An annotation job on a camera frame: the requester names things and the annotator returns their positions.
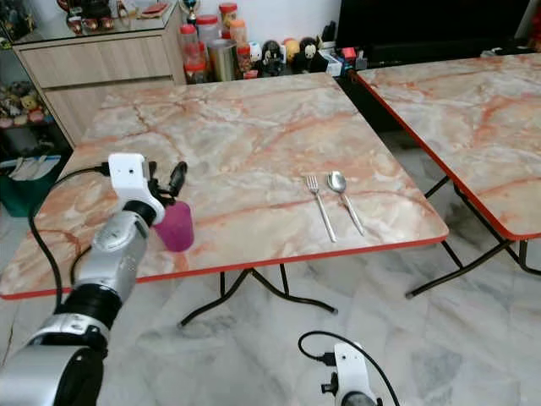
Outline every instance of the red table edge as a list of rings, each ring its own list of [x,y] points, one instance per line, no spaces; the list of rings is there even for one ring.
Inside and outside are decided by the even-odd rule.
[[[396,249],[400,249],[400,248],[419,247],[419,246],[424,246],[424,245],[438,244],[441,241],[445,240],[448,235],[449,235],[449,229],[447,229],[447,232],[445,234],[441,235],[440,237],[434,237],[432,239],[420,239],[420,240],[417,240],[417,241],[408,241],[408,242],[405,242],[405,243],[377,245],[377,246],[373,246],[373,247],[357,248],[357,249],[352,249],[352,250],[323,252],[323,253],[320,253],[320,254],[312,254],[312,255],[292,256],[292,257],[284,258],[284,259],[256,261],[256,262],[250,262],[250,263],[246,263],[246,264],[215,266],[215,267],[212,267],[212,268],[206,268],[206,269],[201,269],[201,270],[196,270],[196,271],[183,271],[183,272],[166,273],[166,274],[162,274],[162,275],[155,275],[155,276],[152,276],[152,277],[138,277],[137,282],[138,283],[148,283],[148,282],[163,281],[163,280],[167,280],[167,279],[176,279],[178,277],[196,277],[198,275],[207,275],[207,274],[218,273],[218,272],[240,271],[242,269],[255,268],[257,266],[278,265],[278,264],[285,264],[285,263],[288,263],[288,262],[302,262],[302,261],[318,260],[318,259],[331,258],[331,257],[337,257],[337,256],[362,254],[362,253],[368,253],[368,252],[377,252],[377,251],[396,250]],[[70,291],[71,291],[71,288],[64,288],[63,289],[64,293],[69,293]],[[21,294],[0,294],[0,298],[2,298],[4,300],[31,299],[31,298],[39,298],[39,297],[42,297],[42,296],[51,296],[51,295],[54,295],[55,293],[56,293],[55,289],[36,290],[34,292],[23,292]]]
[[[541,233],[533,234],[514,234],[509,231],[505,226],[495,217],[490,210],[481,203],[481,200],[451,171],[447,165],[436,155],[430,147],[424,143],[424,141],[413,131],[413,129],[407,125],[407,123],[387,104],[383,98],[368,84],[357,72],[350,73],[349,77],[363,85],[376,100],[387,110],[387,112],[393,116],[393,118],[412,136],[414,140],[423,148],[423,150],[438,164],[438,166],[445,172],[445,174],[451,178],[451,180],[458,186],[458,188],[464,192],[467,198],[477,207],[477,209],[483,214],[483,216],[492,224],[492,227],[504,238],[511,241],[522,241],[524,239],[536,239],[541,237]]]

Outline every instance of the wooden cabinet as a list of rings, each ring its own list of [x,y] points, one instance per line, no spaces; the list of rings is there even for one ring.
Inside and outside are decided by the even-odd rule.
[[[58,125],[80,143],[108,93],[185,84],[175,3],[162,29],[15,45]]]

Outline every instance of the black television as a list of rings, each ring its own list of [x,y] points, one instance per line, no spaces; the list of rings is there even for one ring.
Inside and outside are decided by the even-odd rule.
[[[515,42],[537,0],[342,0],[337,47],[371,62],[470,58]]]

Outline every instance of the marble floor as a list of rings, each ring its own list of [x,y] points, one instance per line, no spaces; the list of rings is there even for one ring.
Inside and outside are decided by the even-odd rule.
[[[442,173],[401,134],[384,140],[428,189]],[[495,244],[449,186],[432,199],[450,244],[472,260]],[[538,244],[530,265],[541,266]],[[249,279],[225,305],[179,330],[177,321],[218,295],[217,276],[140,284],[112,329],[100,405],[332,405],[320,393],[332,369],[304,358],[312,329],[359,341],[381,364],[402,405],[541,405],[541,278],[507,254],[416,299],[404,293],[453,270],[440,246],[355,255],[287,267],[293,294],[337,315],[282,301]],[[278,267],[262,272],[279,282]],[[238,272],[230,272],[231,283]],[[41,324],[53,298],[0,302],[0,362]],[[315,338],[315,352],[333,340]],[[374,392],[391,405],[374,369]]]

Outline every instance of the cabinet drawer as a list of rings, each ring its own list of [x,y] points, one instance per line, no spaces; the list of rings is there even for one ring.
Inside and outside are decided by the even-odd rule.
[[[50,90],[45,91],[45,97],[73,144],[78,145],[108,94],[173,86],[172,80],[141,80],[127,84]]]
[[[40,87],[171,75],[161,37],[89,42],[21,51]]]

